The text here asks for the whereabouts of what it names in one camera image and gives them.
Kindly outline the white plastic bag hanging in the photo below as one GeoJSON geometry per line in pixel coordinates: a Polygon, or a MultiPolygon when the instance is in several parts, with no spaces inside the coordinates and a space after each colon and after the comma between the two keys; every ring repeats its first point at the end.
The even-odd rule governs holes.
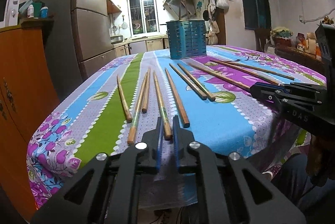
{"type": "Polygon", "coordinates": [[[217,0],[216,7],[220,9],[229,9],[228,0],[217,0]]]}

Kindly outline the grey refrigerator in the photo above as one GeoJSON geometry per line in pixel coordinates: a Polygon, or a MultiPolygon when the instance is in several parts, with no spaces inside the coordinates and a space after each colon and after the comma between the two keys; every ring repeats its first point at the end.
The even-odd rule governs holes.
{"type": "Polygon", "coordinates": [[[40,0],[53,26],[45,57],[58,98],[64,100],[88,77],[115,58],[107,0],[40,0]]]}

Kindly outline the wooden chopstick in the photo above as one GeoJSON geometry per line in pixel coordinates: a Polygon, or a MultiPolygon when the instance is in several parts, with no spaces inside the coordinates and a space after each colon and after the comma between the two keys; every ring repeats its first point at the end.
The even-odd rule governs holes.
{"type": "Polygon", "coordinates": [[[228,64],[228,65],[234,65],[234,66],[238,66],[238,67],[243,67],[243,68],[246,68],[246,69],[253,69],[253,70],[257,70],[257,71],[262,71],[262,72],[265,72],[265,73],[269,73],[269,74],[281,76],[281,77],[286,78],[286,79],[295,80],[295,78],[292,77],[292,76],[288,76],[288,75],[285,75],[285,74],[277,73],[275,71],[263,69],[263,68],[260,68],[260,67],[255,67],[255,66],[250,66],[250,65],[244,65],[244,64],[236,63],[236,62],[223,62],[223,63],[228,64]]]}
{"type": "Polygon", "coordinates": [[[227,83],[235,85],[236,87],[239,87],[240,89],[243,89],[246,92],[250,91],[250,87],[247,86],[247,85],[245,85],[245,84],[243,84],[243,83],[241,83],[241,82],[235,81],[235,80],[233,80],[231,78],[225,77],[225,76],[223,76],[223,75],[221,75],[219,73],[216,73],[214,71],[211,71],[209,69],[206,69],[206,68],[198,66],[198,65],[193,65],[193,64],[190,64],[190,63],[188,65],[191,66],[191,67],[193,67],[193,68],[195,68],[195,69],[197,69],[197,70],[200,70],[200,71],[203,71],[203,72],[205,72],[207,74],[215,76],[216,78],[221,79],[221,80],[223,80],[223,81],[225,81],[227,83]]]}
{"type": "Polygon", "coordinates": [[[202,99],[206,100],[207,95],[196,85],[194,84],[188,77],[183,75],[175,66],[169,64],[169,66],[187,83],[187,85],[202,99]]]}
{"type": "Polygon", "coordinates": [[[173,80],[171,78],[171,75],[169,74],[169,71],[167,70],[167,68],[165,68],[165,74],[167,76],[167,79],[168,79],[168,82],[169,82],[172,94],[174,96],[176,107],[178,109],[179,116],[180,116],[180,119],[182,121],[183,127],[184,128],[189,128],[190,127],[190,121],[188,119],[186,110],[184,108],[184,105],[183,105],[182,100],[181,100],[181,98],[179,96],[177,88],[176,88],[176,86],[175,86],[175,84],[174,84],[174,82],[173,82],[173,80]]]}
{"type": "Polygon", "coordinates": [[[158,82],[158,77],[155,71],[153,71],[153,78],[154,78],[154,83],[155,83],[155,89],[156,89],[156,96],[157,96],[157,102],[158,102],[158,108],[160,110],[160,115],[163,121],[163,127],[164,127],[164,139],[167,141],[170,141],[173,137],[172,132],[171,132],[171,127],[168,119],[168,115],[166,112],[166,108],[164,105],[164,100],[163,96],[160,90],[159,82],[158,82]]]}
{"type": "Polygon", "coordinates": [[[206,95],[207,98],[210,101],[215,101],[216,97],[210,92],[208,91],[208,89],[206,89],[206,87],[204,87],[204,85],[202,85],[202,83],[200,83],[200,81],[198,81],[198,79],[196,79],[191,73],[190,71],[188,71],[184,66],[182,66],[180,63],[178,64],[179,68],[182,69],[182,71],[198,86],[199,89],[201,89],[206,95]]]}
{"type": "Polygon", "coordinates": [[[146,113],[148,110],[148,99],[149,99],[149,90],[150,90],[150,77],[151,77],[151,68],[147,71],[147,78],[145,83],[144,97],[142,102],[142,113],[146,113]]]}
{"type": "Polygon", "coordinates": [[[131,123],[132,122],[132,115],[131,115],[131,112],[129,111],[129,107],[128,107],[127,101],[125,99],[125,95],[124,95],[124,92],[123,92],[123,88],[121,86],[121,81],[120,81],[119,75],[116,76],[116,80],[117,80],[117,88],[119,90],[119,96],[120,96],[120,99],[121,99],[121,104],[122,104],[123,111],[124,111],[124,114],[125,114],[125,119],[126,119],[127,123],[131,123]]]}
{"type": "Polygon", "coordinates": [[[148,73],[145,73],[145,76],[144,76],[144,79],[141,85],[141,89],[139,92],[139,96],[137,98],[137,102],[135,105],[134,116],[133,116],[133,120],[132,120],[131,127],[129,130],[128,139],[127,139],[128,145],[133,145],[135,143],[136,132],[137,132],[137,127],[138,127],[139,117],[140,117],[140,112],[141,112],[141,105],[143,101],[145,86],[147,83],[147,76],[148,76],[148,73]]]}
{"type": "Polygon", "coordinates": [[[242,67],[239,67],[239,66],[236,66],[236,65],[232,65],[232,64],[228,64],[226,62],[222,62],[222,61],[218,61],[218,60],[212,60],[212,59],[210,59],[210,61],[211,62],[215,62],[215,63],[220,64],[220,65],[223,65],[223,66],[226,66],[226,67],[230,67],[230,68],[238,70],[238,71],[241,71],[241,72],[246,73],[248,75],[251,75],[251,76],[253,76],[255,78],[264,80],[267,83],[270,83],[270,84],[273,84],[273,85],[279,85],[279,82],[277,82],[277,81],[274,81],[274,80],[272,80],[270,78],[267,78],[265,76],[259,75],[259,74],[255,73],[253,71],[250,71],[250,70],[247,70],[247,69],[243,69],[242,67]]]}

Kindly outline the white medicine bottle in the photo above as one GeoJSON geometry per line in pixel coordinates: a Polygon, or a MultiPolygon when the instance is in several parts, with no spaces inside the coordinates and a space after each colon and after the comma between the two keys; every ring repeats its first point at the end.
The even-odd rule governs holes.
{"type": "Polygon", "coordinates": [[[27,17],[30,18],[34,18],[34,6],[33,4],[30,4],[29,7],[27,8],[27,17]]]}

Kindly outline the silver toaster oven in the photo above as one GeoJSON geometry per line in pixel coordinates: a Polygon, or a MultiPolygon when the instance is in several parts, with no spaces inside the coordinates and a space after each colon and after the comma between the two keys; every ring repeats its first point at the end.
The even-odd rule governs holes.
{"type": "Polygon", "coordinates": [[[117,44],[124,41],[124,37],[122,35],[111,36],[110,37],[112,44],[117,44]]]}

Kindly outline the green cup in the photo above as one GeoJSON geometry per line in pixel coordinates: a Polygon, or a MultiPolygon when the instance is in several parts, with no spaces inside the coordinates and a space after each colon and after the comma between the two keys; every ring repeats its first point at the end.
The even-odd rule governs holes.
{"type": "Polygon", "coordinates": [[[39,18],[40,17],[40,10],[43,7],[43,4],[41,2],[33,2],[33,14],[34,18],[39,18]]]}

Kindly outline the range hood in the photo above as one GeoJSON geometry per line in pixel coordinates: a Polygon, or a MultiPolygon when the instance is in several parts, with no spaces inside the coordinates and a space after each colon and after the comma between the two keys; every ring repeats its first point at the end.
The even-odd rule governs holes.
{"type": "Polygon", "coordinates": [[[163,8],[175,19],[192,19],[196,16],[193,0],[165,0],[163,8]]]}

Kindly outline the orange wooden cabinet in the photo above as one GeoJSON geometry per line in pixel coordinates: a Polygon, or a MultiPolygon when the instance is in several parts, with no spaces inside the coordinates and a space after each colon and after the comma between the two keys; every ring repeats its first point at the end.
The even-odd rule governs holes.
{"type": "Polygon", "coordinates": [[[36,210],[28,143],[59,103],[44,53],[52,25],[53,20],[32,19],[1,29],[1,187],[27,221],[36,210]]]}

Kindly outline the wooden chair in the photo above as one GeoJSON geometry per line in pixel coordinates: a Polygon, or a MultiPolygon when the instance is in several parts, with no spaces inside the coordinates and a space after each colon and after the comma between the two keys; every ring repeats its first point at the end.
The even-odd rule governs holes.
{"type": "Polygon", "coordinates": [[[265,44],[270,41],[270,29],[257,28],[254,30],[256,50],[264,52],[265,44]]]}

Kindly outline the floral striped tablecloth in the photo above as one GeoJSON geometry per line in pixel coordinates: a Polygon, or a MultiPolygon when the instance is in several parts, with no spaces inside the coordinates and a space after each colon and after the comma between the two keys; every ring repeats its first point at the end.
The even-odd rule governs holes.
{"type": "MultiPolygon", "coordinates": [[[[206,56],[188,60],[171,60],[168,50],[117,58],[78,86],[50,112],[33,134],[28,144],[27,171],[37,207],[45,204],[63,186],[66,179],[97,153],[114,155],[122,153],[128,147],[127,138],[131,126],[125,120],[117,88],[117,75],[120,77],[126,101],[133,109],[145,73],[151,68],[148,110],[145,114],[140,114],[137,140],[156,127],[157,118],[160,116],[153,71],[158,77],[168,118],[178,114],[165,74],[167,68],[190,120],[190,130],[197,141],[217,153],[228,154],[236,151],[245,158],[265,150],[274,118],[271,108],[242,89],[188,64],[204,67],[247,86],[253,85],[259,79],[211,62],[210,59],[275,71],[294,77],[295,82],[318,85],[326,82],[324,76],[302,65],[233,46],[209,46],[206,56]],[[216,97],[215,101],[208,98],[202,100],[169,66],[172,64],[188,77],[179,68],[179,63],[216,97]]],[[[282,84],[291,81],[262,71],[247,70],[282,84]]]]}

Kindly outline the kitchen window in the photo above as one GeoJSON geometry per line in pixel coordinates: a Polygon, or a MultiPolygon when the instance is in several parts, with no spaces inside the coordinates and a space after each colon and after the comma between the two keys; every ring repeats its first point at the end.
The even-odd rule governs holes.
{"type": "Polygon", "coordinates": [[[159,32],[156,0],[127,0],[131,34],[149,35],[159,32]]]}

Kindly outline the covered pot on table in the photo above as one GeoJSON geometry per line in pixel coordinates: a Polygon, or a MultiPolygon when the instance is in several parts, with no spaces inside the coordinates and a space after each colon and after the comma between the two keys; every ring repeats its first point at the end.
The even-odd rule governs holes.
{"type": "Polygon", "coordinates": [[[293,36],[293,32],[289,28],[278,26],[271,30],[270,35],[276,46],[291,46],[291,37],[293,36]]]}

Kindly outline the white microwave oven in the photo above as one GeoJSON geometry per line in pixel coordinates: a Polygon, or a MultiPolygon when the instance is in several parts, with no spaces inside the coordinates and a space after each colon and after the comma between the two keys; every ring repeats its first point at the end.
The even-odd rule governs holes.
{"type": "Polygon", "coordinates": [[[0,28],[18,24],[20,0],[1,0],[0,28]]]}

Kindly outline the blue perforated utensil holder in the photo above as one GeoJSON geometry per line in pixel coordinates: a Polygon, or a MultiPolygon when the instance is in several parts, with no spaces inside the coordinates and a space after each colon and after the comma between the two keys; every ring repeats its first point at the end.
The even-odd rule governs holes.
{"type": "Polygon", "coordinates": [[[206,26],[203,20],[168,21],[166,26],[172,60],[207,55],[206,26]]]}

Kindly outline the dark wooden side table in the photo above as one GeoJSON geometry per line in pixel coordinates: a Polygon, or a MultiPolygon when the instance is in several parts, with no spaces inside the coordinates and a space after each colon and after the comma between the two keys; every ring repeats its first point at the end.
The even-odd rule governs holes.
{"type": "Polygon", "coordinates": [[[316,57],[310,53],[306,53],[288,46],[275,46],[270,44],[265,46],[265,52],[269,54],[275,54],[281,58],[284,58],[285,60],[298,63],[325,76],[324,64],[322,61],[317,60],[316,57]]]}

